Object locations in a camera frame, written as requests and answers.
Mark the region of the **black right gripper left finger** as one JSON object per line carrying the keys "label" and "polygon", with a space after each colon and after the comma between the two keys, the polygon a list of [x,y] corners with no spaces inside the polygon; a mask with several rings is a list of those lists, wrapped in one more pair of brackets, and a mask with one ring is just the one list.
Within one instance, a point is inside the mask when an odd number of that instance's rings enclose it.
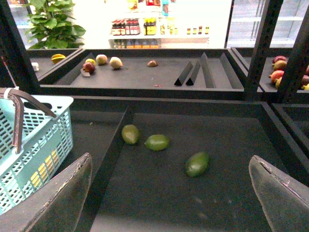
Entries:
{"label": "black right gripper left finger", "polygon": [[85,153],[46,185],[0,217],[2,232],[75,231],[90,188],[92,158]]}

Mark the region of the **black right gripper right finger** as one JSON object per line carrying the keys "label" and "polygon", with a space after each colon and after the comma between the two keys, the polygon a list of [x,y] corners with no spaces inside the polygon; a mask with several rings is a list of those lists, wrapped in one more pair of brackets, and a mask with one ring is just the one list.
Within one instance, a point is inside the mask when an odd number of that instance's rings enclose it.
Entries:
{"label": "black right gripper right finger", "polygon": [[254,192],[273,232],[309,230],[309,188],[254,155],[249,162]]}

